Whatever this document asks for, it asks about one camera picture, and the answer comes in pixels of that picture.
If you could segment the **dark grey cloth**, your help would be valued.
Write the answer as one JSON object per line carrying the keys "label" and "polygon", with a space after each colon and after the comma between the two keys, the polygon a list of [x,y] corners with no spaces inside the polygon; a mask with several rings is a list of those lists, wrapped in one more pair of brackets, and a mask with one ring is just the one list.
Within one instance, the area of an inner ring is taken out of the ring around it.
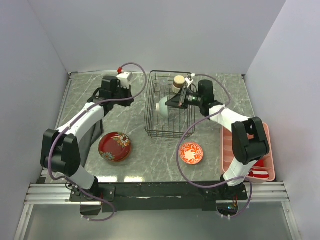
{"label": "dark grey cloth", "polygon": [[80,153],[80,165],[85,167],[91,146],[104,132],[103,121],[97,121],[80,140],[79,153]]}

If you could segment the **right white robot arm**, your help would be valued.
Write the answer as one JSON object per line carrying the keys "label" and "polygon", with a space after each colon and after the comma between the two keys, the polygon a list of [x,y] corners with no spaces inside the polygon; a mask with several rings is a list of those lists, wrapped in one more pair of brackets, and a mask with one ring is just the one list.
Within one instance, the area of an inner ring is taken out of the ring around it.
{"label": "right white robot arm", "polygon": [[197,92],[184,86],[174,97],[165,97],[157,104],[158,109],[165,111],[168,108],[187,109],[189,106],[198,107],[205,119],[231,132],[233,160],[218,184],[220,196],[231,199],[254,164],[270,152],[263,122],[259,117],[240,115],[217,101],[213,82],[207,79],[198,82]]}

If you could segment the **red white striped cloth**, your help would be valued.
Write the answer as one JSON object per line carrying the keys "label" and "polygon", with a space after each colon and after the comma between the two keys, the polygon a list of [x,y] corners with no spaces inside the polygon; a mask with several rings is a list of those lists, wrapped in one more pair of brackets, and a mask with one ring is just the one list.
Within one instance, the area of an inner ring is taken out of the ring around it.
{"label": "red white striped cloth", "polygon": [[257,179],[268,179],[269,173],[264,169],[251,168],[248,173],[248,176]]}

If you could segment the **red cloth in tray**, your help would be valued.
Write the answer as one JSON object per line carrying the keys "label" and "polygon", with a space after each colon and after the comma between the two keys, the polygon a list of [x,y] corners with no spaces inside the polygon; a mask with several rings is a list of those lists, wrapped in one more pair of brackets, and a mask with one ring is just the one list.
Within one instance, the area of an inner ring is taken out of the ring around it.
{"label": "red cloth in tray", "polygon": [[265,167],[264,160],[260,159],[254,166],[264,168]]}

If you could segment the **celadon green bowl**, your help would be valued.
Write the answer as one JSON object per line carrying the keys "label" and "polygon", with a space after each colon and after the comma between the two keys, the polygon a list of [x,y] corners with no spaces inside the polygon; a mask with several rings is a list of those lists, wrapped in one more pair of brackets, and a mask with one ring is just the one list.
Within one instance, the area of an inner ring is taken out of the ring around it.
{"label": "celadon green bowl", "polygon": [[165,102],[169,100],[168,96],[165,96],[163,98],[161,98],[159,100],[158,103],[156,103],[156,111],[163,117],[163,118],[168,118],[170,113],[171,113],[171,109],[169,106],[165,105]]}

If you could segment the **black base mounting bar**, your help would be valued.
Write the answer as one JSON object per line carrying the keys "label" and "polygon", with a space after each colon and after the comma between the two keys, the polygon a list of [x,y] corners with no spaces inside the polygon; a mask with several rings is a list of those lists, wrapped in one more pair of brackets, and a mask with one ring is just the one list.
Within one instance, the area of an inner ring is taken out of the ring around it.
{"label": "black base mounting bar", "polygon": [[248,193],[244,184],[234,192],[228,185],[210,188],[215,181],[198,181],[196,186],[188,182],[112,182],[100,183],[101,197],[107,203],[94,205],[95,199],[81,193],[71,184],[69,200],[81,203],[85,215],[97,215],[99,211],[111,213],[117,211],[152,210],[192,210],[215,211],[217,201],[247,200]]}

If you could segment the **pink divided plastic tray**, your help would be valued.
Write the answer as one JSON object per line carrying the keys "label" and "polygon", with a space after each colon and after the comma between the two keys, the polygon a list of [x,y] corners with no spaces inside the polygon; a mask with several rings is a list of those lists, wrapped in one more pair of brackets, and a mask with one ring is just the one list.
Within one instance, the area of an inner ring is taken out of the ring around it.
{"label": "pink divided plastic tray", "polygon": [[[276,178],[269,127],[266,123],[263,123],[263,127],[264,127],[264,131],[266,133],[267,141],[269,144],[269,153],[262,158],[264,161],[264,167],[256,167],[254,165],[252,168],[266,170],[269,174],[269,178],[261,179],[261,178],[249,177],[247,175],[247,177],[250,179],[251,182],[259,183],[259,184],[264,182],[272,182]],[[222,127],[220,129],[220,174],[221,175],[223,175],[229,169],[233,159],[234,159],[234,154],[232,149],[232,133],[226,128]]]}

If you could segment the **clear drinking glass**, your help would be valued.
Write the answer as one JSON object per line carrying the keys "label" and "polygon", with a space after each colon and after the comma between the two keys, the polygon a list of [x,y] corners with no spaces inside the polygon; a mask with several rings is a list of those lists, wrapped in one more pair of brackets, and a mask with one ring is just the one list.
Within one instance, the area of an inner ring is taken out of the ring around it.
{"label": "clear drinking glass", "polygon": [[159,80],[159,84],[162,86],[167,86],[169,84],[169,80],[167,78],[161,78]]}

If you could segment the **red floral lacquer plate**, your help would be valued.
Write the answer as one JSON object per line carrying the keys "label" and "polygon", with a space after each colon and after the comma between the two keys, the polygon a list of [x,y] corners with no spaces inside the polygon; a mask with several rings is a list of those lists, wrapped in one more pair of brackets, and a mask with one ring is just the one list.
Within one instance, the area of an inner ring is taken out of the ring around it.
{"label": "red floral lacquer plate", "polygon": [[132,142],[123,132],[110,132],[98,144],[100,156],[110,162],[124,161],[131,153]]}

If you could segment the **beige brown ceramic cup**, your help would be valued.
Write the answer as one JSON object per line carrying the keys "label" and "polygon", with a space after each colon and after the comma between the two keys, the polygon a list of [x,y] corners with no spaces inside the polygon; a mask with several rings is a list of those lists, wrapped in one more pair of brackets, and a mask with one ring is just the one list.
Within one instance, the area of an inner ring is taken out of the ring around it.
{"label": "beige brown ceramic cup", "polygon": [[175,94],[178,94],[181,88],[185,86],[186,80],[185,77],[182,75],[177,75],[173,79],[173,84],[172,84],[172,91]]}

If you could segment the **black wire dish rack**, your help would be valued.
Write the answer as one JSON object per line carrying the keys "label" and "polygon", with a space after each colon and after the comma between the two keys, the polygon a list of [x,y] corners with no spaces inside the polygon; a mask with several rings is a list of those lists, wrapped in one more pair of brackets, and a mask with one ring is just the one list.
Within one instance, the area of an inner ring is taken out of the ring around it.
{"label": "black wire dish rack", "polygon": [[161,99],[170,100],[176,94],[173,91],[174,78],[186,77],[189,72],[152,70],[147,83],[146,106],[144,114],[144,129],[151,138],[180,139],[185,131],[195,122],[196,109],[168,107],[168,116],[162,116],[157,111]]}

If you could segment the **aluminium rail frame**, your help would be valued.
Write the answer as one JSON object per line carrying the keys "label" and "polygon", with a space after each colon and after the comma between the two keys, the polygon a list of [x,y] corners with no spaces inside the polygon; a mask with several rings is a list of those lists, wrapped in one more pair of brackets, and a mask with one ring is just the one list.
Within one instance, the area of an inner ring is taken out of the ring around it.
{"label": "aluminium rail frame", "polygon": [[[71,190],[62,183],[31,184],[28,188],[23,209],[14,239],[23,240],[35,205],[71,204]],[[254,183],[251,202],[281,202],[289,231],[294,240],[301,240],[296,219],[293,215],[289,196],[283,182]]]}

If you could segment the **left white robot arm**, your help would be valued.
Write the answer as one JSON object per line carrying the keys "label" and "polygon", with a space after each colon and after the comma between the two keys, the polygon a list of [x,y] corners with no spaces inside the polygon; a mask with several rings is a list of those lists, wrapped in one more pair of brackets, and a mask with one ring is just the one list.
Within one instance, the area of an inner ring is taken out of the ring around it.
{"label": "left white robot arm", "polygon": [[97,177],[84,168],[90,147],[103,133],[102,120],[114,105],[129,107],[134,102],[132,77],[131,72],[105,75],[101,86],[78,114],[65,125],[56,130],[48,129],[43,134],[41,166],[57,173],[58,178],[71,180],[82,189],[82,195],[88,201],[101,196]]}

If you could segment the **orange white patterned bowl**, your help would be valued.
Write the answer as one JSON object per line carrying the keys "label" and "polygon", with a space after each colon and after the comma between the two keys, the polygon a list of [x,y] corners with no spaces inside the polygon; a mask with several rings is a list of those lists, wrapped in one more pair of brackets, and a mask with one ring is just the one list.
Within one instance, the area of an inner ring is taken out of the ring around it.
{"label": "orange white patterned bowl", "polygon": [[204,157],[204,151],[198,143],[185,142],[179,148],[179,157],[186,164],[196,165],[202,161]]}

